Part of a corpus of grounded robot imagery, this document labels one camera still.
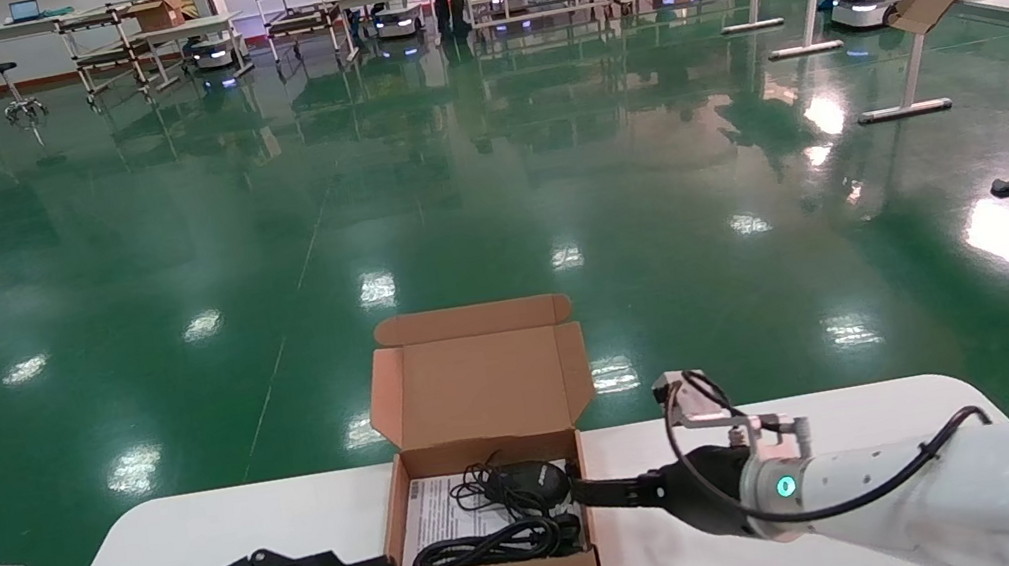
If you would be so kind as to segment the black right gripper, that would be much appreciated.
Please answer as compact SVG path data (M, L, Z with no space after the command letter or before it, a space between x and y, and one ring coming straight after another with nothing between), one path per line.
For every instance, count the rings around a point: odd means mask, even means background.
M756 538L748 514L737 507L742 473L752 456L748 446L699 446L681 460L638 476L574 478L570 493L585 507L658 508L707 535Z

